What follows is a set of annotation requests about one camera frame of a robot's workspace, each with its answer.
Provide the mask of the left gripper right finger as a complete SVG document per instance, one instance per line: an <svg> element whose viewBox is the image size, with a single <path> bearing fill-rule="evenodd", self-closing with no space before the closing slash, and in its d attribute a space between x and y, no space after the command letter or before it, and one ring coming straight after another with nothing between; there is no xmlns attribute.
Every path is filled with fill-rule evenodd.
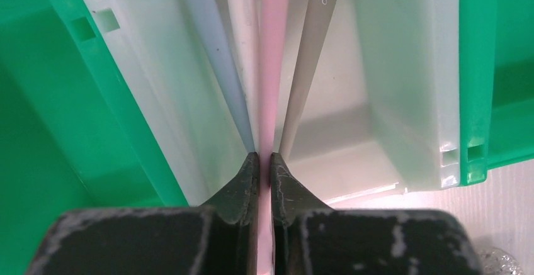
<svg viewBox="0 0 534 275"><path fill-rule="evenodd" d="M270 162L275 274L482 274L462 224L441 210L331 208Z"/></svg>

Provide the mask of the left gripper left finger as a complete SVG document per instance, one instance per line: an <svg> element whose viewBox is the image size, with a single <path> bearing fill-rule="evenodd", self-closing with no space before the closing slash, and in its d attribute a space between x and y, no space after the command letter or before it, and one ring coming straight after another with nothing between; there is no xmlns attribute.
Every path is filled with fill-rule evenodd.
<svg viewBox="0 0 534 275"><path fill-rule="evenodd" d="M259 157L200 206L62 214L27 274L255 274Z"/></svg>

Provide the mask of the pink toothbrush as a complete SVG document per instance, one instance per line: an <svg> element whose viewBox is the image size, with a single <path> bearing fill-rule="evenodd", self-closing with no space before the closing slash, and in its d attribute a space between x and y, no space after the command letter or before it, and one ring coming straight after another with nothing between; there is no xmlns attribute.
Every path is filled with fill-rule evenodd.
<svg viewBox="0 0 534 275"><path fill-rule="evenodd" d="M261 0L259 17L258 274L271 274L273 269L270 160L275 139L288 2Z"/></svg>

